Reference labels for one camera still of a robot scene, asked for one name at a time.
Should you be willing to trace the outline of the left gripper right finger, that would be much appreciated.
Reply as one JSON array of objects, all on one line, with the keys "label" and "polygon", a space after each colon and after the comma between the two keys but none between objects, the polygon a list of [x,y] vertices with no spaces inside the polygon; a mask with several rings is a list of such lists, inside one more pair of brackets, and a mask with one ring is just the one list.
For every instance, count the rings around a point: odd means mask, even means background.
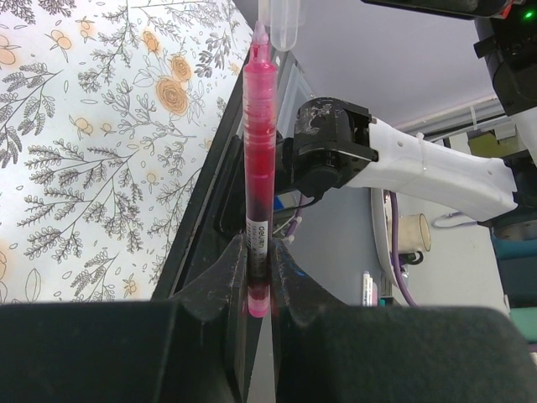
[{"label": "left gripper right finger", "polygon": [[271,249],[279,402],[533,402],[524,338],[483,307],[349,306]]}]

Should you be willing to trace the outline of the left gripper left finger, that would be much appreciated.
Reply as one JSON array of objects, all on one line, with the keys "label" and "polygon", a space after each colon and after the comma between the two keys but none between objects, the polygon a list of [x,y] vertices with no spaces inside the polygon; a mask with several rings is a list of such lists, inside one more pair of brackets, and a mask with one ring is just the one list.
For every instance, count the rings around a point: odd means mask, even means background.
[{"label": "left gripper left finger", "polygon": [[236,236],[165,300],[3,306],[2,401],[243,401],[246,258]]}]

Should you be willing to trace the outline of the red pen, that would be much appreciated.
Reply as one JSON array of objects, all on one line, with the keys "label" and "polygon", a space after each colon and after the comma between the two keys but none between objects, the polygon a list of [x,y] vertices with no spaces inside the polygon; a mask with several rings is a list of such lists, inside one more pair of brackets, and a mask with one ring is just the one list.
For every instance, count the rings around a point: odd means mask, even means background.
[{"label": "red pen", "polygon": [[269,311],[269,244],[274,212],[277,68],[271,61],[269,35],[257,21],[248,63],[243,69],[246,242],[248,312],[256,318]]}]

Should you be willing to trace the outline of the transparent pen cap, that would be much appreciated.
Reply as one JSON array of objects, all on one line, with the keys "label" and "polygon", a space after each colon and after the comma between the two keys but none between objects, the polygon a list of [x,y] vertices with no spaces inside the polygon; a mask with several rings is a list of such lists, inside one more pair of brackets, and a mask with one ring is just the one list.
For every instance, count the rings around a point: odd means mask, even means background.
[{"label": "transparent pen cap", "polygon": [[281,52],[292,50],[299,27],[305,21],[305,2],[300,0],[260,0],[258,21],[269,30],[272,46]]}]

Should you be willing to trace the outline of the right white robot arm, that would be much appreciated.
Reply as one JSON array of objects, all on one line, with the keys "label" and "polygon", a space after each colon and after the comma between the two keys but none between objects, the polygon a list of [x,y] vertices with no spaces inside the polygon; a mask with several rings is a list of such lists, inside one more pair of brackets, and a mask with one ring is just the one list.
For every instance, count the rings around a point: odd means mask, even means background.
[{"label": "right white robot arm", "polygon": [[331,188],[378,188],[453,208],[497,238],[536,237],[536,4],[390,1],[389,8],[471,20],[474,50],[525,151],[463,154],[403,133],[333,97],[304,103],[292,138],[278,142],[275,190],[319,201]]}]

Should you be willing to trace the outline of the group of markers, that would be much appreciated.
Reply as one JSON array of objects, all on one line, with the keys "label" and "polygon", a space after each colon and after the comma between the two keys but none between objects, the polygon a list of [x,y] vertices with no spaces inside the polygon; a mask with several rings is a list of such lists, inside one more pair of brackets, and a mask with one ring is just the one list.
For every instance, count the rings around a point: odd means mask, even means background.
[{"label": "group of markers", "polygon": [[363,306],[393,306],[395,299],[389,279],[381,275],[379,281],[376,281],[368,271],[365,271],[362,275],[361,304]]}]

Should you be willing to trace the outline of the white saucer with cup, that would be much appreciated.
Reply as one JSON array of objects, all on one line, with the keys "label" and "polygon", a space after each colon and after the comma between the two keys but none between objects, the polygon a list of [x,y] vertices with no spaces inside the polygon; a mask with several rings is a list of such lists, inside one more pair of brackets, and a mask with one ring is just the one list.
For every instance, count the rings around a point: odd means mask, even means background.
[{"label": "white saucer with cup", "polygon": [[[373,235],[378,260],[385,276],[392,285],[398,286],[394,273],[392,249],[392,208],[387,191],[372,189],[371,210]],[[429,223],[423,213],[415,215],[398,214],[398,252],[399,254],[428,253],[431,249]]]}]

